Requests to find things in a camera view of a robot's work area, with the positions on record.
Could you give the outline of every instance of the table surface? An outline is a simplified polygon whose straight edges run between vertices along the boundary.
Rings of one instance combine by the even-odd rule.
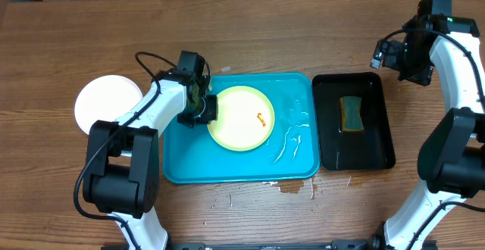
[[[74,209],[86,156],[74,101],[91,80],[119,74],[143,92],[137,51],[177,61],[199,52],[213,73],[371,71],[380,37],[400,28],[420,0],[104,0],[12,3],[0,30],[0,245],[97,249],[124,238],[112,222]],[[485,31],[485,0],[453,0],[455,16]],[[153,70],[167,67],[147,61]],[[155,204],[175,242],[329,242],[369,237],[418,181],[419,148],[444,115],[438,76],[428,87],[383,81],[396,150],[391,170],[327,172],[277,185],[177,186],[161,178]],[[468,203],[482,205],[479,193]],[[89,211],[93,205],[83,202]],[[485,248],[484,214],[456,208],[431,233],[443,249]]]

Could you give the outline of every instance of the food scrap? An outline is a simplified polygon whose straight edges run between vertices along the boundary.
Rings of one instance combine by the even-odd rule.
[[[266,122],[264,122],[263,115],[261,113],[258,113],[258,119],[263,124],[263,127],[266,127]]]

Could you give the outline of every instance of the blue tray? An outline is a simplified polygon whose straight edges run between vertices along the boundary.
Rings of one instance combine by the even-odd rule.
[[[234,152],[218,145],[207,126],[190,129],[174,118],[164,131],[164,175],[173,183],[221,183],[315,174],[320,155],[310,80],[300,73],[213,76],[211,94],[231,86],[251,86],[269,98],[275,122],[268,140],[251,151]]]

